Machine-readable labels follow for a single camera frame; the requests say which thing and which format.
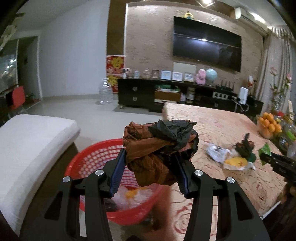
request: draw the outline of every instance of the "pink tablecloth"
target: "pink tablecloth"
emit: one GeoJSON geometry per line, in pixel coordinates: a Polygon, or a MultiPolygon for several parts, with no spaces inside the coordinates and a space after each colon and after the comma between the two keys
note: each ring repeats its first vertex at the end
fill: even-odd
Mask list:
{"type": "MultiPolygon", "coordinates": [[[[283,177],[274,173],[269,164],[262,166],[258,159],[258,149],[267,142],[276,154],[280,151],[275,145],[261,137],[257,126],[245,115],[215,110],[197,106],[166,103],[163,108],[164,120],[191,120],[197,122],[194,129],[199,135],[197,153],[192,157],[192,163],[196,169],[201,169],[209,176],[225,179],[234,177],[240,184],[246,195],[260,215],[268,211],[275,203],[276,198],[283,189],[285,182],[283,177]],[[241,142],[246,133],[250,133],[249,140],[255,143],[254,153],[257,156],[255,162],[256,170],[230,171],[221,168],[221,165],[206,154],[208,143],[214,143],[222,147],[241,142]]],[[[185,199],[179,192],[175,183],[171,187],[170,207],[168,211],[167,231],[174,236],[174,240],[183,240],[191,212],[192,200],[185,199]]],[[[211,239],[215,240],[217,221],[217,201],[213,203],[213,220],[211,239]]]]}

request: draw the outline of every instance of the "tv cabinet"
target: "tv cabinet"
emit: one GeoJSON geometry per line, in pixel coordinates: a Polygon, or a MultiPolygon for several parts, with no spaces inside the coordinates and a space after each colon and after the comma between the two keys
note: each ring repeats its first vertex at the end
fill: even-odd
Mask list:
{"type": "MultiPolygon", "coordinates": [[[[237,94],[228,90],[220,90],[208,85],[198,85],[192,82],[179,82],[160,79],[118,79],[118,104],[122,106],[142,107],[151,112],[161,112],[163,103],[155,103],[155,90],[157,85],[175,85],[182,93],[187,93],[188,87],[195,88],[195,100],[192,105],[207,108],[227,110],[234,112],[236,104],[231,97],[237,97],[237,94]],[[218,99],[213,97],[214,92],[228,95],[228,99],[218,99]]],[[[248,97],[247,104],[249,110],[241,111],[238,106],[236,112],[243,113],[250,117],[259,115],[262,110],[263,102],[252,97],[248,97]]]]}

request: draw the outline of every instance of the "bowl of oranges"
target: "bowl of oranges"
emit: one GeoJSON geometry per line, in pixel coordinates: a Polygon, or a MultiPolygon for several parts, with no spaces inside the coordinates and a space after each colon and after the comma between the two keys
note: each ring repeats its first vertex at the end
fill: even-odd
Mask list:
{"type": "Polygon", "coordinates": [[[276,134],[281,133],[281,125],[274,119],[273,114],[264,112],[262,116],[257,115],[258,131],[265,139],[272,139],[276,134]]]}

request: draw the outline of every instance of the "air conditioner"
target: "air conditioner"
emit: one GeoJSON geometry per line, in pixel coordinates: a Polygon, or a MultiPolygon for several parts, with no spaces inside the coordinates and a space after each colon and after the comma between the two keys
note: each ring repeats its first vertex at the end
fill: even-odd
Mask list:
{"type": "Polygon", "coordinates": [[[252,29],[260,33],[262,36],[268,35],[268,28],[262,22],[255,20],[254,16],[244,10],[243,8],[236,8],[232,12],[231,17],[240,20],[244,24],[250,26],[252,29]]]}

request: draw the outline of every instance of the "ceiling light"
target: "ceiling light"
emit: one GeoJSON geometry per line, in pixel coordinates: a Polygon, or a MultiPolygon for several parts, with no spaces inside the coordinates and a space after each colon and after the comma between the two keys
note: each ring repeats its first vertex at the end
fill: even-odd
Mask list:
{"type": "Polygon", "coordinates": [[[202,0],[204,4],[210,4],[212,3],[212,0],[202,0]]]}
{"type": "Polygon", "coordinates": [[[251,12],[250,14],[253,15],[253,17],[255,18],[255,20],[257,20],[257,21],[259,21],[261,23],[266,23],[266,21],[262,17],[260,17],[257,13],[251,12]]]}

